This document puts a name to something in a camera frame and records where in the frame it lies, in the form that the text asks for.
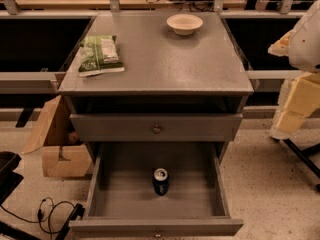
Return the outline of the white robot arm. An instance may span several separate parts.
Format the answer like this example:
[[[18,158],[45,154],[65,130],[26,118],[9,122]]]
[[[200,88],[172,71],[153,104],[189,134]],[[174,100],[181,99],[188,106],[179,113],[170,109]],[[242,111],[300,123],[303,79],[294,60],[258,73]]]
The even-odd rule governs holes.
[[[280,90],[270,136],[287,139],[320,107],[320,1],[315,1],[292,30],[268,48],[286,56],[301,74],[286,79]]]

